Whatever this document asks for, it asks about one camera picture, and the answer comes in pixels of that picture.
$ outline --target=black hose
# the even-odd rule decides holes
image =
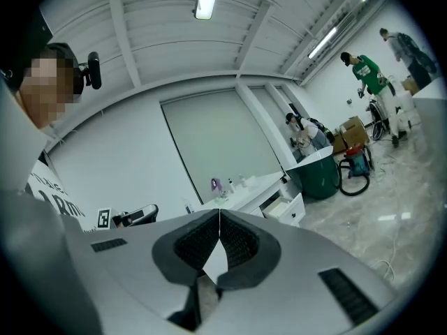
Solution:
[[[349,193],[348,191],[343,190],[342,187],[342,168],[344,169],[351,169],[349,166],[343,166],[342,163],[343,162],[348,162],[348,159],[343,159],[338,163],[338,174],[339,174],[339,189],[340,191],[346,195],[346,196],[357,196],[360,195],[361,193],[365,192],[366,189],[369,186],[369,177],[365,174],[363,174],[363,176],[366,178],[366,185],[364,185],[359,191],[353,192],[353,193]]]

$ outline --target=vent slot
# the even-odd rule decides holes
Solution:
[[[111,239],[110,241],[104,241],[99,243],[93,243],[91,247],[95,252],[106,251],[111,248],[122,246],[123,244],[127,244],[122,238]]]
[[[205,266],[219,238],[219,215],[211,217],[194,229],[186,230],[174,243],[174,252],[188,266],[200,271]]]
[[[377,313],[377,307],[340,269],[329,269],[318,273],[318,275],[354,325],[361,324]]]

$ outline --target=bottle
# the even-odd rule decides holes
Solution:
[[[188,214],[192,214],[194,212],[192,205],[189,203],[189,201],[186,198],[182,198],[184,208],[186,209],[186,212]]]
[[[245,178],[242,176],[242,174],[239,174],[239,179],[242,187],[247,187],[247,183],[245,182]]]
[[[231,181],[231,179],[228,179],[228,183],[230,184],[230,190],[232,193],[236,192],[235,186],[233,184],[233,182]]]

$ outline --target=green shirt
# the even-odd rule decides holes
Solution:
[[[363,54],[357,58],[360,62],[352,66],[352,73],[358,80],[362,80],[369,87],[372,94],[379,94],[388,84],[388,81],[384,85],[379,84],[377,79],[379,66]]]

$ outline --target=person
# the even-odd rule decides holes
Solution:
[[[392,84],[383,76],[379,66],[363,54],[355,57],[348,52],[342,52],[340,59],[344,62],[345,66],[352,65],[353,74],[357,80],[362,81],[362,87],[357,90],[359,97],[362,98],[365,95],[365,88],[368,86],[371,93],[385,106],[393,145],[397,147],[399,145],[399,132],[397,129],[396,103],[394,100],[395,90]]]
[[[82,93],[82,73],[67,52],[66,44],[47,45],[31,60],[19,87],[8,86],[0,76],[0,190],[24,189],[50,140],[45,127]]]
[[[316,150],[330,146],[326,135],[311,121],[293,113],[288,113],[286,115],[286,123],[292,125],[300,134],[300,139],[304,141],[309,139]]]
[[[384,28],[380,29],[379,33],[382,36],[383,40],[388,42],[388,46],[390,46],[391,50],[393,51],[396,61],[400,62],[402,60],[404,62],[418,88],[422,89],[427,86],[432,81],[432,79],[429,73],[416,59],[415,52],[418,51],[419,48],[413,42],[413,40],[411,39],[413,48],[410,48],[410,45],[406,45],[402,40],[402,36],[406,35],[398,32],[390,33],[387,29]]]

